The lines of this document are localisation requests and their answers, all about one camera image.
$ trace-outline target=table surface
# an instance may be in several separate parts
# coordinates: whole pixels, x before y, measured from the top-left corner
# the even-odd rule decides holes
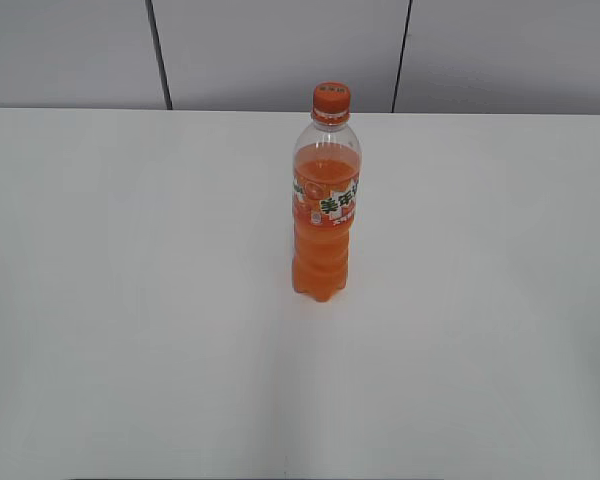
[[[0,110],[0,480],[600,479],[600,117],[355,115],[327,304],[307,123]]]

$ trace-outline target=gray wall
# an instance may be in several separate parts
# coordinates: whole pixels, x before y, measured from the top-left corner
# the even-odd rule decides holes
[[[600,114],[600,0],[414,0],[397,111]]]
[[[176,109],[388,112],[409,0],[154,0]],[[0,106],[166,108],[144,0],[0,0]],[[600,0],[413,0],[396,111],[600,113]]]
[[[144,2],[0,0],[0,106],[164,108]]]
[[[308,110],[348,83],[354,109],[388,112],[406,0],[154,0],[176,109]]]

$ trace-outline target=orange bottle cap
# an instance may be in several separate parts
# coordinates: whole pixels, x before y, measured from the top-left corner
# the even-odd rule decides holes
[[[338,125],[349,119],[351,90],[344,83],[321,83],[313,91],[312,117],[328,125]]]

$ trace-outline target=bottle label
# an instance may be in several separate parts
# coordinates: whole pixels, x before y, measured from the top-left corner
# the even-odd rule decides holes
[[[358,193],[356,175],[336,184],[315,183],[297,171],[293,179],[293,213],[316,227],[335,227],[353,220]]]

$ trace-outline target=orange soda bottle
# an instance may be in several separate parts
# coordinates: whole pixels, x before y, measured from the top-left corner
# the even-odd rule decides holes
[[[351,92],[328,82],[313,93],[313,123],[293,161],[293,288],[319,302],[345,287],[362,154],[347,125]]]

